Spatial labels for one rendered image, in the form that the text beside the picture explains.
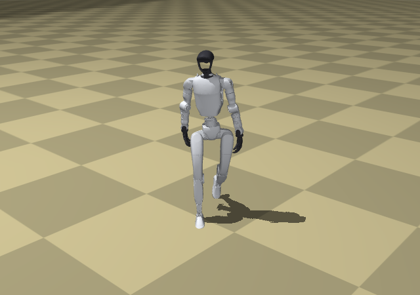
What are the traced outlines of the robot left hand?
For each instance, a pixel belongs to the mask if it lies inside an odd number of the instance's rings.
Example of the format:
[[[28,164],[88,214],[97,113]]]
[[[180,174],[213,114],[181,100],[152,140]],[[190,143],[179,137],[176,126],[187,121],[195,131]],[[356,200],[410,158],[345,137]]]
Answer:
[[[235,150],[235,149],[236,150],[233,153],[239,152],[239,150],[242,148],[242,142],[243,142],[242,137],[243,137],[243,134],[240,135],[240,130],[237,130],[236,131],[236,137],[238,137],[237,138],[237,144],[236,144],[235,148],[233,149],[233,150]]]

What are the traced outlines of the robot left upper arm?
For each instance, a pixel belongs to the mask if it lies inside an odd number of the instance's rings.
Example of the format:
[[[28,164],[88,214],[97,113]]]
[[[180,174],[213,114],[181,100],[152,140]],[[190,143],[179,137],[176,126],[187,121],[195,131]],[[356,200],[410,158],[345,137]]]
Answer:
[[[226,77],[220,77],[220,85],[223,89],[225,89],[226,98],[228,100],[229,105],[228,111],[229,113],[235,113],[238,112],[237,106],[236,106],[236,97],[234,93],[234,87],[233,82],[230,78]]]

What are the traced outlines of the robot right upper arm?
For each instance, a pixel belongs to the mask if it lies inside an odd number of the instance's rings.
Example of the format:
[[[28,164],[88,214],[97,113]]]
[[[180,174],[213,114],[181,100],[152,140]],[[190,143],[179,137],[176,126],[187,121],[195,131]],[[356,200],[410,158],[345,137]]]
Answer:
[[[183,111],[189,111],[191,109],[191,98],[192,98],[192,83],[193,83],[194,77],[188,78],[185,80],[183,84],[183,98],[184,101],[180,103],[179,108]]]

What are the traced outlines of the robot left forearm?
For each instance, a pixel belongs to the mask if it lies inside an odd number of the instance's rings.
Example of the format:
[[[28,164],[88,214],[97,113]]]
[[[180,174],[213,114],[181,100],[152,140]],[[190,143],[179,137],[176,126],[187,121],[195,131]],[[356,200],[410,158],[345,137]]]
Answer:
[[[240,130],[240,135],[241,135],[241,134],[243,134],[244,130],[242,128],[242,121],[240,119],[240,111],[239,111],[237,103],[236,103],[236,106],[237,106],[238,112],[232,113],[231,117],[232,117],[232,120],[233,120],[235,133],[236,133],[237,130]]]

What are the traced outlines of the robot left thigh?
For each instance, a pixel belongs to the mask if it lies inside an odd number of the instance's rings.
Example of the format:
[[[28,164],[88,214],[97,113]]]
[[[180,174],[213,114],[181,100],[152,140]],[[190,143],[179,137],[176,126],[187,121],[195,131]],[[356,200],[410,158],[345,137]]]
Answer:
[[[220,164],[217,165],[217,174],[225,176],[232,156],[234,135],[231,130],[220,128],[220,138]]]

